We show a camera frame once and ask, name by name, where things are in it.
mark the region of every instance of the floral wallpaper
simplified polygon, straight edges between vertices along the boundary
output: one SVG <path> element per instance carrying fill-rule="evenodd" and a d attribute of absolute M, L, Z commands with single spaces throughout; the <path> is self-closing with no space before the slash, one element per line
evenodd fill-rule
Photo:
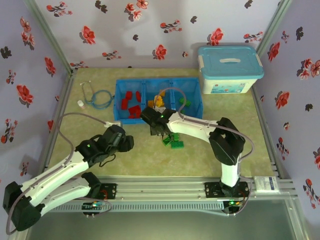
<path fill-rule="evenodd" d="M 23 1 L 0 8 L 0 199 L 38 173 L 67 71 Z M 0 208 L 0 239 L 7 213 Z"/>
<path fill-rule="evenodd" d="M 293 1 L 260 58 L 265 75 L 254 86 L 278 161 L 293 179 L 312 239 L 319 239 L 320 5 L 314 3 Z"/>
<path fill-rule="evenodd" d="M 71 68 L 196 68 L 200 46 L 256 48 L 279 0 L 35 2 Z"/>

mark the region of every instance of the light blue lid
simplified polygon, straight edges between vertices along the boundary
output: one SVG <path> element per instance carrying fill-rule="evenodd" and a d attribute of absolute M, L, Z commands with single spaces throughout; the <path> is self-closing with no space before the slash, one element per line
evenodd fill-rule
<path fill-rule="evenodd" d="M 265 74 L 251 46 L 202 46 L 198 54 L 203 59 L 201 72 L 205 79 L 261 79 Z"/>

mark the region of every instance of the plastic storage box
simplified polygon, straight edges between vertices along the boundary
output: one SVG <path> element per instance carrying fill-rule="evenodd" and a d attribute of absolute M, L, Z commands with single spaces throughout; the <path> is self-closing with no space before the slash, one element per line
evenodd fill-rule
<path fill-rule="evenodd" d="M 244 94 L 264 76 L 256 50 L 247 45 L 202 46 L 198 62 L 204 94 Z"/>
<path fill-rule="evenodd" d="M 122 99 L 126 97 L 126 92 L 133 93 L 132 99 L 128 101 L 128 108 L 139 105 L 141 110 L 148 106 L 148 101 L 154 100 L 160 90 L 169 87 L 181 89 L 186 99 L 191 102 L 190 106 L 183 108 L 183 114 L 190 117 L 202 119 L 203 103 L 199 79 L 197 77 L 175 77 L 175 78 L 144 78 L 144 79 L 119 79 L 115 84 L 115 96 L 113 105 L 114 120 L 123 124 L 145 124 L 140 118 L 129 118 L 129 111 L 121 109 Z M 141 102 L 138 102 L 135 92 L 141 93 Z M 179 91 L 170 89 L 162 97 L 164 106 L 167 109 L 179 110 L 180 99 L 183 98 Z"/>

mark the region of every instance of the blue plastic crate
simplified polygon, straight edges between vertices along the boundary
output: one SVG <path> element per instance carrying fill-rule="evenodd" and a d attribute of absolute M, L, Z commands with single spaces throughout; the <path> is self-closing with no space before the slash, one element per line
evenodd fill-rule
<path fill-rule="evenodd" d="M 123 124 L 144 124 L 140 118 L 128 118 L 129 111 L 121 109 L 122 99 L 126 97 L 127 91 L 132 91 L 132 99 L 128 108 L 140 105 L 141 110 L 148 106 L 148 101 L 154 100 L 160 90 L 169 87 L 181 89 L 187 100 L 191 102 L 189 107 L 184 107 L 184 114 L 190 117 L 202 119 L 203 103 L 199 79 L 197 77 L 175 77 L 175 78 L 144 78 L 144 79 L 120 79 L 116 81 L 113 114 L 116 121 Z M 136 91 L 141 93 L 141 102 L 136 99 Z M 181 106 L 179 99 L 182 94 L 176 90 L 167 90 L 163 97 L 164 106 L 167 109 L 178 110 Z"/>

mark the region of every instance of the white storage box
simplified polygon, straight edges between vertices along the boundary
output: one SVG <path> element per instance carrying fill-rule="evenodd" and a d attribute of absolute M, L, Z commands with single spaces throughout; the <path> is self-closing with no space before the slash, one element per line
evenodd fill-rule
<path fill-rule="evenodd" d="M 264 76 L 256 50 L 247 45 L 202 46 L 198 62 L 204 94 L 244 94 Z"/>

